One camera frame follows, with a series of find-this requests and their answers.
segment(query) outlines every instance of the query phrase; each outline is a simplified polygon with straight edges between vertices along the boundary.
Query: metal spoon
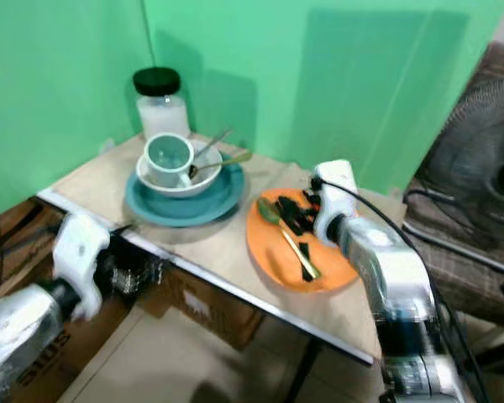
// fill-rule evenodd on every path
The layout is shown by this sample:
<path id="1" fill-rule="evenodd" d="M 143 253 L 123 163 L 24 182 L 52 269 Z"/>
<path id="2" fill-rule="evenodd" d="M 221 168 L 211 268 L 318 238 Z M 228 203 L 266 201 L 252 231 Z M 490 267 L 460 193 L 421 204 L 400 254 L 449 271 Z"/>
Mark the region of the metal spoon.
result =
<path id="1" fill-rule="evenodd" d="M 310 276 L 316 280 L 319 277 L 322 276 L 321 272 L 318 270 L 317 267 L 315 267 L 310 260 L 307 259 L 304 254 L 302 254 L 301 250 L 295 243 L 295 241 L 291 238 L 291 236 L 286 232 L 286 230 L 281 226 L 281 217 L 278 214 L 278 209 L 274 204 L 272 204 L 270 201 L 268 201 L 264 197 L 260 197 L 258 201 L 256 202 L 258 206 L 258 211 L 260 212 L 260 215 L 265 219 L 267 222 L 270 222 L 271 224 L 275 224 L 278 226 L 278 228 L 282 231 L 282 235 L 284 236 L 284 239 L 289 243 L 291 246 L 291 249 L 293 249 L 293 252 L 297 255 L 299 258 L 299 261 L 301 262 L 302 266 L 304 269 L 310 274 Z"/>
<path id="2" fill-rule="evenodd" d="M 239 162 L 249 161 L 251 158 L 252 158 L 252 152 L 247 151 L 246 153 L 238 155 L 230 160 L 216 162 L 214 164 L 209 164 L 209 165 L 204 165 L 204 166 L 191 165 L 191 167 L 188 169 L 188 177 L 192 179 L 194 176 L 197 175 L 199 170 L 205 170 L 206 168 L 213 168 L 214 166 L 219 166 L 219 165 L 225 166 L 225 165 L 230 165 L 230 164 L 238 164 Z"/>
<path id="3" fill-rule="evenodd" d="M 234 130 L 232 128 L 227 128 L 223 130 L 219 135 L 213 137 L 207 145 L 200 149 L 198 152 L 194 153 L 194 159 L 198 158 L 200 155 L 205 153 L 209 147 L 213 147 L 216 143 L 218 143 L 220 140 L 225 139 L 227 136 L 229 136 L 231 133 L 233 133 Z"/>

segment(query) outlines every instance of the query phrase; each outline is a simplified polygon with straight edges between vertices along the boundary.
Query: orange plate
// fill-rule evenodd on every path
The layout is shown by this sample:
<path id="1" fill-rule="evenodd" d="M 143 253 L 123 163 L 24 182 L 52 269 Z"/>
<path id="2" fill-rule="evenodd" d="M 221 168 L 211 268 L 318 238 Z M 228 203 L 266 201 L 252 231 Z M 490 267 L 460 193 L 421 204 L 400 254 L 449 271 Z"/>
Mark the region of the orange plate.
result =
<path id="1" fill-rule="evenodd" d="M 270 189 L 261 195 L 270 202 L 275 202 L 278 196 L 287 196 L 301 208 L 310 207 L 310 203 L 299 189 Z M 256 264 L 278 284 L 295 291 L 316 292 L 337 289 L 358 277 L 337 248 L 323 245 L 311 233 L 304 233 L 298 237 L 284 222 L 282 226 L 297 243 L 308 243 L 310 260 L 323 276 L 310 282 L 302 279 L 301 263 L 284 239 L 280 228 L 265 221 L 254 203 L 246 221 L 249 251 Z"/>

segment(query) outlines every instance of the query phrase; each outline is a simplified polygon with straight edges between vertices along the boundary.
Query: gray fabric chair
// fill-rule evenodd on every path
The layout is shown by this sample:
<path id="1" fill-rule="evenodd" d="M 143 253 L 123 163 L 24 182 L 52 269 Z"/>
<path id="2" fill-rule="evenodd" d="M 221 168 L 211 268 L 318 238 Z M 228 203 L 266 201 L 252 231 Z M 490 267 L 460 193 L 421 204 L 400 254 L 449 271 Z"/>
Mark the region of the gray fabric chair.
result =
<path id="1" fill-rule="evenodd" d="M 414 180 L 409 186 L 411 189 L 422 189 L 422 186 Z M 406 221 L 418 230 L 504 263 L 504 243 L 498 249 L 479 249 L 475 244 L 477 240 L 425 196 L 413 195 L 407 200 Z M 504 295 L 501 292 L 504 275 L 487 265 L 409 236 L 452 308 L 504 327 Z"/>

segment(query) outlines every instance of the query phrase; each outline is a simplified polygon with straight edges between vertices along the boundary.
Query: metal table edge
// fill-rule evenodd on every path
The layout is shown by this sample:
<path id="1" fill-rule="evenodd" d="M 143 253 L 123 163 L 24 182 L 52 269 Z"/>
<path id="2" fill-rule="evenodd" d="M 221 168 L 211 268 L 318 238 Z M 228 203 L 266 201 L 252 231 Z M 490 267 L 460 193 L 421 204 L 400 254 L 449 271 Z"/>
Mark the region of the metal table edge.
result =
<path id="1" fill-rule="evenodd" d="M 106 218 L 101 217 L 93 212 L 90 212 L 84 207 L 78 206 L 75 202 L 69 200 L 68 198 L 62 196 L 58 192 L 56 192 L 52 187 L 47 187 L 42 191 L 37 193 L 37 197 L 49 204 L 60 208 L 69 213 L 82 213 L 86 214 L 94 220 L 101 223 L 104 227 L 112 230 L 115 224 L 113 222 L 108 221 Z M 296 317 L 295 315 L 282 311 L 280 308 L 271 305 L 268 302 L 261 300 L 260 298 L 251 295 L 249 292 L 238 288 L 236 285 L 233 285 L 227 282 L 225 279 L 221 278 L 218 275 L 210 272 L 209 270 L 204 269 L 197 264 L 192 263 L 189 260 L 183 259 L 181 256 L 172 254 L 167 250 L 164 250 L 145 238 L 140 237 L 134 231 L 127 231 L 122 235 L 125 239 L 127 239 L 130 243 L 146 250 L 147 252 L 152 253 L 155 256 L 159 256 L 162 259 L 168 259 L 176 266 L 181 269 L 195 275 L 196 277 L 201 278 L 202 280 L 211 283 L 218 288 L 227 291 L 229 294 L 238 297 L 239 299 L 248 302 L 249 304 L 260 308 L 262 311 L 265 311 L 274 317 L 278 317 L 284 322 L 290 323 L 292 326 L 295 326 L 302 331 L 323 340 L 325 343 L 331 345 L 332 347 L 339 350 L 341 353 L 346 354 L 348 357 L 356 360 L 357 362 L 371 366 L 374 363 L 374 357 L 360 350 L 350 344 L 344 342 L 343 340 L 332 336 L 331 334 L 311 325 L 308 322 L 303 321 L 302 319 Z"/>

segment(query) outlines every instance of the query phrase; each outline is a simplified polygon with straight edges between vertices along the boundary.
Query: mug handle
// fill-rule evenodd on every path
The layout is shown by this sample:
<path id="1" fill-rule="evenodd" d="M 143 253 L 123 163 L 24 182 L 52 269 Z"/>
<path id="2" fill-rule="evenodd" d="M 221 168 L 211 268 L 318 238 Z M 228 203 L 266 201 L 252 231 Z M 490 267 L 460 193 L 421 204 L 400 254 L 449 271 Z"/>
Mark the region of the mug handle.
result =
<path id="1" fill-rule="evenodd" d="M 191 178 L 188 176 L 188 170 L 179 174 L 179 183 L 183 185 L 183 187 L 188 187 L 192 184 Z"/>

